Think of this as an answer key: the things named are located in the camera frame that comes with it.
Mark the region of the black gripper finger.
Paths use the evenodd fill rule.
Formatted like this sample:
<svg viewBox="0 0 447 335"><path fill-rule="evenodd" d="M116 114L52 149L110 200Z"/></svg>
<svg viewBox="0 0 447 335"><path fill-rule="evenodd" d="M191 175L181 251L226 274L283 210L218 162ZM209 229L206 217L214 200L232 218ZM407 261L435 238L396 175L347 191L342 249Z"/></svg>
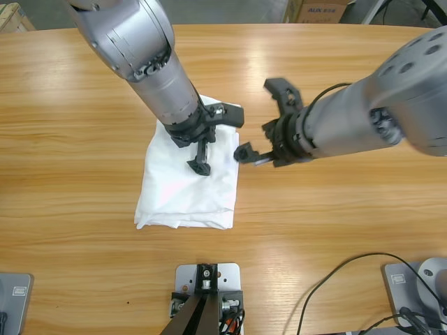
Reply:
<svg viewBox="0 0 447 335"><path fill-rule="evenodd" d="M198 142L197 152L194 159L187 161L188 166L200 176L210 176L211 167L207 162L207 139Z"/></svg>
<svg viewBox="0 0 447 335"><path fill-rule="evenodd" d="M233 158L238 163L255 163L261 159L258 151L255 151L250 142L241 144L233 153Z"/></svg>

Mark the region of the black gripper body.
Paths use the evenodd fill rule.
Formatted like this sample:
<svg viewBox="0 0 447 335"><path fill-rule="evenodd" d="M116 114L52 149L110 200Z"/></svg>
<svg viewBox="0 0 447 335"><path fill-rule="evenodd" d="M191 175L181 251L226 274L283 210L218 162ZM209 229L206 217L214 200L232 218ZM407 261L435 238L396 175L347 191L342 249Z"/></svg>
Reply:
<svg viewBox="0 0 447 335"><path fill-rule="evenodd" d="M300 142L301 132L297 130L296 124L300 122L301 114L284 114L262 125L272 150L259 154L255 165L272 162L275 168L280 168L294 163L308 163L314 159Z"/></svg>
<svg viewBox="0 0 447 335"><path fill-rule="evenodd" d="M213 118L217 114L217 108L222 103L203 105L199 103L195 112L187 117L186 121L179 124L164 124L164 128L172 141L179 147L187 147L191 143L197 143L201 140L214 143L216 141L216 126L212 125L207 117Z"/></svg>

